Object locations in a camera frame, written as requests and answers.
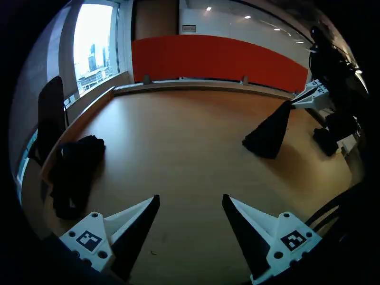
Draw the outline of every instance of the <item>glass wall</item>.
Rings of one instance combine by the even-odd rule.
[[[83,4],[74,34],[74,68],[79,94],[97,86],[118,70],[115,38],[116,6]]]

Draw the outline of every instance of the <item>building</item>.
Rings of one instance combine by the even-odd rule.
[[[88,65],[90,66],[90,72],[96,70],[96,60],[95,55],[90,55],[88,57]]]
[[[91,87],[99,84],[112,75],[112,69],[109,66],[101,67],[94,71],[87,72],[77,80],[79,93],[81,93],[81,90],[86,91],[90,89]]]
[[[90,67],[91,72],[96,70],[95,44],[92,44],[90,52],[90,56],[88,57],[88,65]]]
[[[105,47],[103,47],[103,66],[106,67],[107,66],[107,59],[105,57]]]

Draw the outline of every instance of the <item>window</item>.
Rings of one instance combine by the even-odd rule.
[[[24,178],[24,172],[26,169],[26,166],[28,164],[29,158],[28,158],[28,153],[30,148],[32,147],[32,144],[34,141],[37,139],[37,134],[38,134],[38,129],[34,132],[32,135],[31,139],[29,140],[27,144],[27,149],[24,150],[22,154],[22,158],[19,164],[19,171],[17,172],[17,180],[18,180],[18,189],[17,189],[17,196],[19,197],[19,201],[21,203],[21,185],[22,185],[22,180]]]
[[[115,27],[117,7],[83,4],[74,33],[74,68],[79,94],[118,73]]]

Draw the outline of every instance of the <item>black cloth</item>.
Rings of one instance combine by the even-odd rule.
[[[61,219],[77,219],[87,205],[94,172],[103,159],[104,141],[90,135],[58,147],[57,162],[49,173],[53,207]]]
[[[242,141],[255,155],[275,159],[284,140],[292,103],[285,101]]]
[[[313,139],[327,156],[332,156],[336,153],[338,144],[336,143],[334,136],[328,130],[315,129]]]

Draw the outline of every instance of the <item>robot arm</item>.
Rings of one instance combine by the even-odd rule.
[[[329,98],[329,90],[318,79],[306,84],[304,91],[298,94],[291,103],[294,109],[311,108],[319,111],[325,108],[334,108],[334,104]]]

